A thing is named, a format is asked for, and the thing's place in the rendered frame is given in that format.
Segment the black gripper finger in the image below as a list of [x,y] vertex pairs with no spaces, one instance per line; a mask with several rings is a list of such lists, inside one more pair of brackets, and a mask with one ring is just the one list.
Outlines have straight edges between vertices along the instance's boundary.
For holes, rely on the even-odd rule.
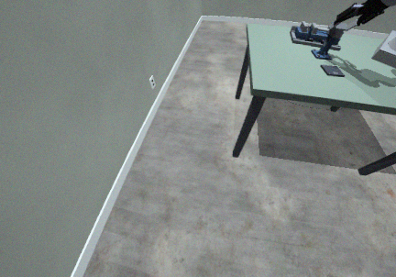
[[341,22],[343,22],[343,21],[345,21],[347,19],[350,19],[351,17],[355,17],[355,16],[360,16],[362,14],[366,14],[368,12],[368,10],[364,10],[364,11],[362,11],[360,13],[358,12],[359,8],[362,7],[362,6],[363,5],[357,5],[357,3],[354,3],[350,8],[348,8],[347,10],[345,10],[342,13],[340,13],[339,15],[337,15],[337,17],[336,17],[336,21],[337,22],[334,21],[333,23],[331,23],[329,29],[332,29],[332,28],[336,27]]
[[383,14],[384,13],[384,11],[385,11],[385,9],[383,10],[383,11],[381,11],[381,12],[379,12],[379,13],[372,13],[372,12],[369,12],[369,13],[367,13],[366,15],[361,15],[361,17],[359,18],[359,19],[356,19],[355,21],[353,21],[353,22],[351,22],[350,24],[348,24],[347,26],[346,26],[346,30],[345,31],[348,31],[348,30],[350,30],[351,28],[353,28],[353,27],[355,27],[355,26],[360,26],[360,24],[362,23],[362,24],[366,24],[367,22],[369,22],[371,19],[373,19],[374,17],[377,17],[378,15],[381,15],[381,14]]

